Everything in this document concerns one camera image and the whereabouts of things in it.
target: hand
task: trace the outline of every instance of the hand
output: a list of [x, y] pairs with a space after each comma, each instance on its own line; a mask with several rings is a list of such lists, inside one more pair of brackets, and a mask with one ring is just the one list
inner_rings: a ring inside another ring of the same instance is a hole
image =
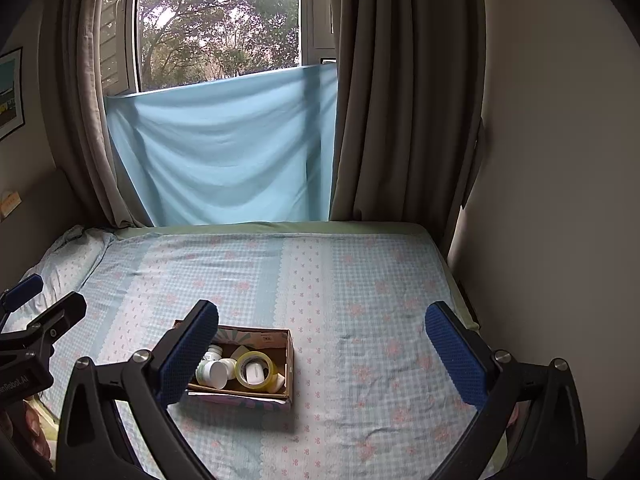
[[[27, 428], [29, 428], [29, 431], [33, 433], [33, 437], [31, 439], [33, 450], [48, 460], [51, 457], [51, 450], [49, 449], [49, 444], [47, 444], [47, 439], [42, 431], [40, 417], [38, 416], [38, 413], [26, 402], [24, 403], [24, 418], [27, 423]], [[14, 434], [14, 426], [6, 412], [0, 412], [0, 429], [2, 429], [9, 438]]]

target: tree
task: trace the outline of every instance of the tree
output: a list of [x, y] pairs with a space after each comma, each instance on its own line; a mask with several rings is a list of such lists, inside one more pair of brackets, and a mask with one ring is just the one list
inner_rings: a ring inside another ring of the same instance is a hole
[[298, 64], [298, 0], [139, 0], [143, 90]]

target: patterned blanket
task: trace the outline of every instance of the patterned blanket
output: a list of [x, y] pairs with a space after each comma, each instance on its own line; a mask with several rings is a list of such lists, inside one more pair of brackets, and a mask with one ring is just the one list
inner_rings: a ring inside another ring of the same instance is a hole
[[[43, 402], [59, 415], [75, 359], [126, 360], [207, 299], [221, 324], [289, 328], [296, 348], [289, 413], [193, 397], [170, 406], [217, 478], [427, 478], [475, 415], [424, 331], [430, 303], [452, 305], [436, 251], [428, 235], [67, 234], [34, 270], [49, 304], [76, 288], [87, 315], [56, 343]], [[161, 477], [120, 411], [140, 462]]]

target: beige wall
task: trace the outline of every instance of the beige wall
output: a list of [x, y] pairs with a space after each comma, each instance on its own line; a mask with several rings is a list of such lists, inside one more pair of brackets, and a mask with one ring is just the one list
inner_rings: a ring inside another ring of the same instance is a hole
[[43, 0], [34, 0], [14, 28], [3, 52], [22, 47], [24, 126], [0, 140], [0, 193], [24, 193], [54, 169], [40, 109], [38, 37]]
[[488, 155], [450, 263], [482, 335], [565, 357], [600, 478], [640, 424], [640, 47], [609, 0], [486, 0]]

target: brown curtain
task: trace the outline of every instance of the brown curtain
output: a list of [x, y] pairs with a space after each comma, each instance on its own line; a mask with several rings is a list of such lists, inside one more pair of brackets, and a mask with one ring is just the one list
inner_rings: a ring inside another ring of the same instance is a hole
[[332, 0], [331, 220], [423, 225], [446, 254], [476, 143], [484, 0]]
[[100, 83], [102, 0], [46, 0], [40, 98], [49, 145], [96, 225], [136, 225], [118, 190]]

